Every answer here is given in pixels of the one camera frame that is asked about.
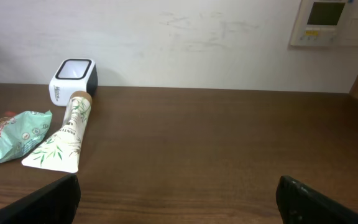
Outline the white bamboo print tube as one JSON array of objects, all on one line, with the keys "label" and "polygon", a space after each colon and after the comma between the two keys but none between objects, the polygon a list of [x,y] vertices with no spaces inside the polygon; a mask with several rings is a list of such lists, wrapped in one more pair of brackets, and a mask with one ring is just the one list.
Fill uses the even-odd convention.
[{"label": "white bamboo print tube", "polygon": [[68,173],[78,172],[81,145],[91,112],[92,97],[74,92],[67,104],[62,127],[42,142],[22,165]]}]

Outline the teal snack packet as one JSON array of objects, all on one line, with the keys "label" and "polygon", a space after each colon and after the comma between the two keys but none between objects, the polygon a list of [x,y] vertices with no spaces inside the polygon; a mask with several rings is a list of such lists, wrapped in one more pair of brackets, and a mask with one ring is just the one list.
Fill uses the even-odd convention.
[{"label": "teal snack packet", "polygon": [[0,119],[0,163],[20,158],[45,137],[52,112],[25,111]]}]

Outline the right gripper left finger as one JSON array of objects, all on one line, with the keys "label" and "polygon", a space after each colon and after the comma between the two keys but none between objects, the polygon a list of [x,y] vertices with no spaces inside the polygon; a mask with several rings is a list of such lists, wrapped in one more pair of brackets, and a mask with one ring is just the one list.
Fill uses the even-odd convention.
[{"label": "right gripper left finger", "polygon": [[80,199],[78,178],[68,174],[0,209],[0,223],[71,224]]}]

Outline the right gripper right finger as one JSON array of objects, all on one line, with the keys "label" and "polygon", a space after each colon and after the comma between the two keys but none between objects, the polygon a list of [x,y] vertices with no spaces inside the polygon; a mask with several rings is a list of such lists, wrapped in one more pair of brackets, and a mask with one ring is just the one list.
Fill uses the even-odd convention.
[{"label": "right gripper right finger", "polygon": [[284,175],[276,189],[283,224],[358,224],[358,213]]}]

